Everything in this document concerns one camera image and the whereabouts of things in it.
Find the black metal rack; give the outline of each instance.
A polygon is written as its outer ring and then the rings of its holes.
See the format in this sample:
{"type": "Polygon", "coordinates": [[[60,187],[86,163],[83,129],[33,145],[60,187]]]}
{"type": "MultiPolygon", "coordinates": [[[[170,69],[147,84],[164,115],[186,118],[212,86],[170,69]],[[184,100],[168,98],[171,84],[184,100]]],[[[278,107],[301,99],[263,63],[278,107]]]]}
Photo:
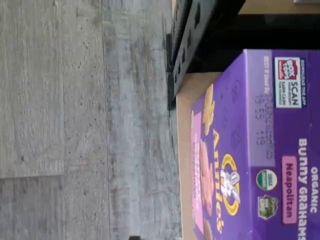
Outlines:
{"type": "Polygon", "coordinates": [[[142,240],[140,236],[130,236],[129,240],[142,240]]]}
{"type": "Polygon", "coordinates": [[[320,49],[320,14],[238,14],[245,0],[177,0],[166,36],[168,108],[186,73],[222,72],[243,49],[320,49]]]}

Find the annie's logo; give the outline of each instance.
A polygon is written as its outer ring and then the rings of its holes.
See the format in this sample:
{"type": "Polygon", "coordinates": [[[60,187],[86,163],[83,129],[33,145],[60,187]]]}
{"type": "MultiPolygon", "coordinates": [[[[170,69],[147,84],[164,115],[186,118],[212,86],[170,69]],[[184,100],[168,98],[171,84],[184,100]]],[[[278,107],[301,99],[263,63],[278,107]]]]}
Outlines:
{"type": "Polygon", "coordinates": [[[297,60],[292,58],[278,60],[279,80],[297,80],[298,64],[297,60]]]}
{"type": "Polygon", "coordinates": [[[213,129],[216,229],[222,234],[225,225],[223,205],[230,216],[235,216],[240,207],[240,175],[231,154],[225,154],[222,162],[219,161],[218,142],[219,133],[213,129]]]}

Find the bunny logo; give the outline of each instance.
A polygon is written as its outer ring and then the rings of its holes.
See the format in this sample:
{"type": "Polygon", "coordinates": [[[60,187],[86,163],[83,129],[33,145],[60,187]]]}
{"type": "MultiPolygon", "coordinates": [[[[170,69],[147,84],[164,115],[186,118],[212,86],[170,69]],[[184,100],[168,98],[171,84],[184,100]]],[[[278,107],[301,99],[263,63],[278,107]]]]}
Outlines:
{"type": "Polygon", "coordinates": [[[236,162],[230,154],[223,157],[220,178],[225,208],[231,216],[235,216],[241,202],[240,175],[237,172],[236,162]]]}

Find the green seal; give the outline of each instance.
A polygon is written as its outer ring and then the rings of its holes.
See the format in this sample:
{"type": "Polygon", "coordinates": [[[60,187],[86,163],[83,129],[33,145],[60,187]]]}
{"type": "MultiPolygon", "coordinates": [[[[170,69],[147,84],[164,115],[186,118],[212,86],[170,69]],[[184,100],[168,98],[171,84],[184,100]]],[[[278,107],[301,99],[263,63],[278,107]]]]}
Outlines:
{"type": "Polygon", "coordinates": [[[278,210],[278,199],[268,195],[258,197],[258,216],[268,220],[276,215],[278,210]]]}
{"type": "Polygon", "coordinates": [[[256,175],[256,184],[264,191],[273,190],[278,183],[278,177],[274,171],[264,169],[256,175]]]}

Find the gray laminate floor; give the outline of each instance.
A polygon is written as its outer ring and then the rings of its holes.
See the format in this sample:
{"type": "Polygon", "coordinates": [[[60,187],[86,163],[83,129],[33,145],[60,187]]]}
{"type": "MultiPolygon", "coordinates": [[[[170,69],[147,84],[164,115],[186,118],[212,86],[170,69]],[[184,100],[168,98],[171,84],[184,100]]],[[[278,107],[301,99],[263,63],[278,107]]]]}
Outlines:
{"type": "Polygon", "coordinates": [[[0,240],[181,235],[171,8],[0,0],[0,240]]]}

